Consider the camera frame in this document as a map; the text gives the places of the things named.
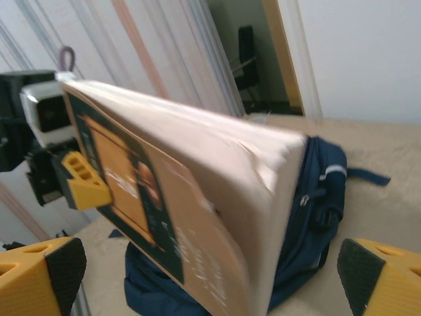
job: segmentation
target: white reflective stripe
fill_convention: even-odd
[[[328,168],[326,168],[326,171],[324,174],[322,174],[319,178],[320,181],[323,181],[326,179],[326,176],[331,172],[342,172],[345,177],[347,176],[347,169],[342,167],[341,165],[330,165]]]

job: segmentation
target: book cover image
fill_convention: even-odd
[[[113,204],[99,212],[183,284],[178,242],[145,150],[83,101],[68,97],[88,161],[112,192]]]

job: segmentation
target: black rubber pad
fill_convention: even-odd
[[[352,239],[345,239],[337,271],[354,316],[361,316],[370,301],[385,261]]]
[[[45,256],[48,273],[61,315],[70,314],[85,274],[86,256],[82,242],[74,238]]]

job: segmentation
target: metal hook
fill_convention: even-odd
[[[69,67],[66,68],[66,54],[70,55],[70,64]],[[59,53],[59,71],[73,71],[74,64],[75,64],[76,56],[74,54],[73,48],[70,46],[63,46],[60,49]]]

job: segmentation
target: beige table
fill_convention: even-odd
[[[345,215],[325,267],[277,315],[351,315],[336,272],[344,238],[367,238],[421,252],[421,126],[312,121],[301,117],[253,115],[267,125],[302,130],[341,144],[350,167],[364,167],[392,177],[385,188],[350,179]],[[135,315],[124,298],[124,252],[127,241],[107,239],[112,225],[100,218],[77,236],[87,254],[84,286],[93,315]]]

